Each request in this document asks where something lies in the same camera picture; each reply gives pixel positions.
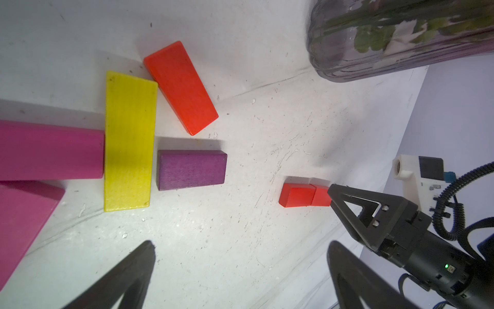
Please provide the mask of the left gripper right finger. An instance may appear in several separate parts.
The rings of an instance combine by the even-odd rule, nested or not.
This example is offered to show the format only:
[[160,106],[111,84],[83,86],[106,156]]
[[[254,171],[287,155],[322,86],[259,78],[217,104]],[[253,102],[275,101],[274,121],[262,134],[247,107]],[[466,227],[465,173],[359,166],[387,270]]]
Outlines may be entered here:
[[333,241],[328,267],[340,308],[415,308],[341,243]]

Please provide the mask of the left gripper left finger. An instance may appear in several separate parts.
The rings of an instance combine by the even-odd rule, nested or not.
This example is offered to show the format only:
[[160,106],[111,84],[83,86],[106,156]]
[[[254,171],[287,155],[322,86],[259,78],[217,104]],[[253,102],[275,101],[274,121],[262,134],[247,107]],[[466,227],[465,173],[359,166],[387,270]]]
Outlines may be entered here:
[[155,246],[144,241],[66,308],[142,308],[156,261]]

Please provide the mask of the dark purple block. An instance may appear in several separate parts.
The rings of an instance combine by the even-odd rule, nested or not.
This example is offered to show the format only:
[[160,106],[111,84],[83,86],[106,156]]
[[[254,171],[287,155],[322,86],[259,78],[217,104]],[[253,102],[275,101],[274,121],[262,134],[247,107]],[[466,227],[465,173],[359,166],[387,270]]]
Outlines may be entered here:
[[225,182],[228,155],[222,151],[159,150],[157,159],[159,191]]

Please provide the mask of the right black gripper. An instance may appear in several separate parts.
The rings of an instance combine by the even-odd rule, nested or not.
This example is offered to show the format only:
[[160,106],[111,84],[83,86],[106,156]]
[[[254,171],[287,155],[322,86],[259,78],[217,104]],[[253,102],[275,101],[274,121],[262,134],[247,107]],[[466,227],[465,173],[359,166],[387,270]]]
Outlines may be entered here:
[[455,308],[493,308],[493,264],[428,230],[418,237],[418,206],[404,197],[337,184],[328,194],[332,210],[357,242],[379,251]]

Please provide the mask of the dark red block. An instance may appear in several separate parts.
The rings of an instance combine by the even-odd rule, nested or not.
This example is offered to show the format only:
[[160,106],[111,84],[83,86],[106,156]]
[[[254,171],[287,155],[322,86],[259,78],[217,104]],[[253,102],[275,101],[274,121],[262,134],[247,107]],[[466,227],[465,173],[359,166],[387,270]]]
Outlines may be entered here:
[[285,208],[311,206],[315,193],[316,187],[313,185],[285,183],[279,204]]

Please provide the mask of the light red block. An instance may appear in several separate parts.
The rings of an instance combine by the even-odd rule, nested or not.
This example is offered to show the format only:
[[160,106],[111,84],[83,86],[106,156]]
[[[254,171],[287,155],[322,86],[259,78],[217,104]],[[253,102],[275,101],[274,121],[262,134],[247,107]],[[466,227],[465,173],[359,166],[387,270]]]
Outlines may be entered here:
[[315,188],[315,194],[311,201],[311,206],[314,207],[330,207],[332,199],[328,194],[328,186],[312,185]]

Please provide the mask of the lime yellow long block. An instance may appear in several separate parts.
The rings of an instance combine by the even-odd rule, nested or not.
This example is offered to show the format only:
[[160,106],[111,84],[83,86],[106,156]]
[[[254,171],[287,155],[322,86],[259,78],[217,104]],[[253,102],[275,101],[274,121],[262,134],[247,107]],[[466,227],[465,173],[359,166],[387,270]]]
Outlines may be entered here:
[[149,207],[158,85],[106,73],[104,210]]

